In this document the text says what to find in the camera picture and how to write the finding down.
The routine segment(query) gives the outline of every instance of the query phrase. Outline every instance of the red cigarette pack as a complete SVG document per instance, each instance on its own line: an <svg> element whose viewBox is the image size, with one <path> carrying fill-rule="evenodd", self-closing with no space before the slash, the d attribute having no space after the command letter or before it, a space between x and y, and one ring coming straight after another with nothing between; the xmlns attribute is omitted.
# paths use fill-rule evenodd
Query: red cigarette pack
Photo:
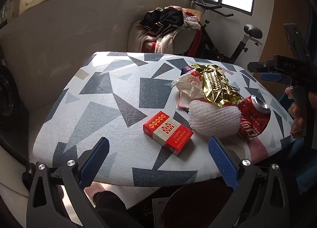
<svg viewBox="0 0 317 228"><path fill-rule="evenodd" d="M174 155L180 153L194 134L192 130L162 111L159 111L143 124L143 131L159 144L172 151Z"/></svg>

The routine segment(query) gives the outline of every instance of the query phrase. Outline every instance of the clothes pile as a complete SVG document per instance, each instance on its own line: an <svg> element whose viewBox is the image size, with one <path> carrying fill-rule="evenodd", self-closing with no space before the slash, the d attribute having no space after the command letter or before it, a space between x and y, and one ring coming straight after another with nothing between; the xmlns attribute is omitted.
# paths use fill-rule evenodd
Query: clothes pile
<svg viewBox="0 0 317 228"><path fill-rule="evenodd" d="M154 42L155 53L173 54L173 37L184 29L200 30L200 23L196 16L184 13L181 7L169 6L147 12L130 31L129 52L143 52L144 42L150 41Z"/></svg>

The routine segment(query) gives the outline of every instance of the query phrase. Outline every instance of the blue gripper pad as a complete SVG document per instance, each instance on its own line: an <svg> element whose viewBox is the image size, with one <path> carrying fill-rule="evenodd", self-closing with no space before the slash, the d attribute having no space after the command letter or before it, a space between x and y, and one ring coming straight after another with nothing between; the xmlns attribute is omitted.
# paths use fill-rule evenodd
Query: blue gripper pad
<svg viewBox="0 0 317 228"><path fill-rule="evenodd" d="M85 164L80 170L80 188L89 187L94 181L101 165L109 154L109 140L103 138L98 147L91 153Z"/></svg>
<svg viewBox="0 0 317 228"><path fill-rule="evenodd" d="M238 170L214 137L208 141L208 150L226 185L235 190L239 185Z"/></svg>

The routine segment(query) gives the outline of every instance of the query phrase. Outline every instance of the paper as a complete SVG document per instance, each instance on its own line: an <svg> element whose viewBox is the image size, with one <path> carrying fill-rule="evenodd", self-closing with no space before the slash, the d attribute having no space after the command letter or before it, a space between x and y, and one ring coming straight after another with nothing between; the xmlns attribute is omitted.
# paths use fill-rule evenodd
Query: paper
<svg viewBox="0 0 317 228"><path fill-rule="evenodd" d="M191 70L183 74L177 80L172 82L172 87L176 86L179 91L183 91L190 98L202 98L202 78L196 70Z"/></svg>
<svg viewBox="0 0 317 228"><path fill-rule="evenodd" d="M209 103L209 101L207 99L205 99L204 97L202 97L202 98L190 98L189 95L187 95L183 91L180 91L179 92L179 96L177 98L177 105L176 106L177 107L181 107L181 108L189 109L189 104L193 100L199 100L199 101L202 101L202 102Z"/></svg>

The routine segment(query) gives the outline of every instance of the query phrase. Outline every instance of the bike seat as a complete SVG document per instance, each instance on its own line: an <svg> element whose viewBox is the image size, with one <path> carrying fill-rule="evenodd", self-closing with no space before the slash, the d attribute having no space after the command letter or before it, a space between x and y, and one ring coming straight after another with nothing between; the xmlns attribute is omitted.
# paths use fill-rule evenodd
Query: bike seat
<svg viewBox="0 0 317 228"><path fill-rule="evenodd" d="M256 26L253 26L250 24L245 25L243 30L246 34L248 34L251 37L256 38L256 39L260 39L263 36L263 33L260 29L258 29Z"/></svg>

